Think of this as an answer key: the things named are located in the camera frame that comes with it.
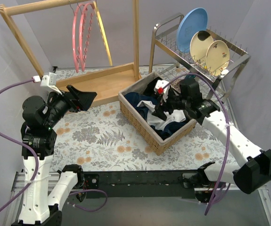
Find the white skirt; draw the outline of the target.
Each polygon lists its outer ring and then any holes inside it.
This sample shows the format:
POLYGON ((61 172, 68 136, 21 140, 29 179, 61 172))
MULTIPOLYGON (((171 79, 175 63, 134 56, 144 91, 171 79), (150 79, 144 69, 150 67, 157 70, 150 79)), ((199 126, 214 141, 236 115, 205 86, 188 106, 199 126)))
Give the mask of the white skirt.
POLYGON ((155 105, 151 101, 142 100, 138 103, 137 107, 148 109, 147 113, 147 123, 150 126, 154 126, 156 130, 164 131, 165 127, 171 122, 184 122, 186 120, 185 114, 182 110, 174 110, 172 114, 165 112, 167 119, 164 121, 156 116, 153 116, 152 113, 155 110, 155 105))

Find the blue denim skirt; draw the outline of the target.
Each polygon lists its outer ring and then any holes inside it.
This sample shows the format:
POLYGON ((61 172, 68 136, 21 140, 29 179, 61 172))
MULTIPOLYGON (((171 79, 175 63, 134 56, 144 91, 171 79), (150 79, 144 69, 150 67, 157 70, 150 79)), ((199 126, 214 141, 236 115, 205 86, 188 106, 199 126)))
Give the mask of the blue denim skirt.
MULTIPOLYGON (((141 117, 145 121, 147 120, 148 109, 144 108, 144 110, 142 110, 141 107, 137 107, 138 103, 142 100, 145 100, 145 101, 151 101, 154 105, 157 104, 157 100, 155 98, 146 97, 136 92, 130 92, 124 95, 124 97, 134 107, 134 109, 141 115, 141 117)), ((150 126, 150 125, 149 126, 162 138, 162 140, 165 140, 169 138, 170 136, 172 136, 176 131, 178 131, 181 127, 186 125, 188 122, 189 122, 189 119, 187 118, 184 122, 171 122, 165 127, 164 131, 156 130, 154 126, 150 126)))

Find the pink hanger front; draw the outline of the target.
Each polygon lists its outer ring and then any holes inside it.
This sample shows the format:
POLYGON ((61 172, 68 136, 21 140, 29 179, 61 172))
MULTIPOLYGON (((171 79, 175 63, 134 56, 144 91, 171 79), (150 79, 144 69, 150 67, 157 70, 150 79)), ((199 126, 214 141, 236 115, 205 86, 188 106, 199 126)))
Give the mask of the pink hanger front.
POLYGON ((86 65, 86 57, 87 57, 87 52, 88 52, 90 32, 92 30, 92 19, 93 19, 92 12, 89 15, 88 34, 86 35, 86 42, 85 42, 84 48, 82 47, 82 39, 83 39, 83 32, 85 30, 84 26, 86 24, 87 13, 89 11, 88 8, 90 7, 92 10, 95 9, 93 3, 90 2, 90 3, 79 5, 74 11, 74 18, 73 18, 73 25, 72 25, 72 50, 73 50, 74 67, 77 73, 79 72, 79 68, 81 68, 83 72, 86 65), (81 12, 81 18, 80 18, 80 23, 79 23, 79 33, 77 34, 76 28, 77 28, 77 17, 78 17, 79 11, 81 12))

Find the yellow hanger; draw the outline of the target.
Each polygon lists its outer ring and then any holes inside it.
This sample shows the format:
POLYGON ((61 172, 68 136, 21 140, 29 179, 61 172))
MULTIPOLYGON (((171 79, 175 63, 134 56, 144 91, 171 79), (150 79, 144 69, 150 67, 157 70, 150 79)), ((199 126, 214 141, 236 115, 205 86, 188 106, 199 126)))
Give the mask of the yellow hanger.
POLYGON ((105 29, 104 29, 104 26, 103 26, 102 18, 101 18, 100 11, 99 11, 99 8, 97 6, 96 1, 94 1, 94 6, 95 6, 95 13, 96 13, 97 22, 98 22, 98 25, 99 25, 101 37, 102 37, 102 40, 103 40, 103 43, 104 43, 105 51, 107 53, 108 62, 109 62, 109 65, 112 66, 113 62, 112 62, 112 58, 111 58, 111 53, 110 53, 108 41, 107 41, 107 36, 106 36, 106 32, 105 32, 105 29))

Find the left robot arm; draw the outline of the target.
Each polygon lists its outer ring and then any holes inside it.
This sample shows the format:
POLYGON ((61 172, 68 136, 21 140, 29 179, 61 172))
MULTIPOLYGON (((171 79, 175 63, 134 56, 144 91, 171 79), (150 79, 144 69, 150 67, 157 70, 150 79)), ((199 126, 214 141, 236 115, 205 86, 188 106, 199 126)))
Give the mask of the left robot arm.
POLYGON ((67 112, 87 111, 97 96, 96 92, 79 91, 72 85, 66 88, 68 91, 50 92, 47 101, 31 96, 22 104, 22 157, 27 188, 15 226, 60 225, 61 210, 69 193, 84 187, 82 167, 72 164, 63 168, 57 184, 48 192, 49 168, 57 138, 54 126, 67 112))

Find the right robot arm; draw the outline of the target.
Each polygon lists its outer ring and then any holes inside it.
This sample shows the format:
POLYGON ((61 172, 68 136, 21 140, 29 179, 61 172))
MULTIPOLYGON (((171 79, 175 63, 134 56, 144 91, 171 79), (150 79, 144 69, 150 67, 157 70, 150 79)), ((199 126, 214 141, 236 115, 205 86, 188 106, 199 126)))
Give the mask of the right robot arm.
POLYGON ((183 110, 209 130, 236 159, 238 166, 207 163, 198 168, 198 183, 208 187, 214 181, 235 184, 242 192, 250 194, 271 181, 271 149, 265 151, 249 141, 225 116, 223 108, 214 101, 204 99, 199 83, 193 78, 180 81, 180 93, 170 89, 170 83, 158 80, 154 87, 157 105, 152 113, 166 120, 166 113, 183 110))

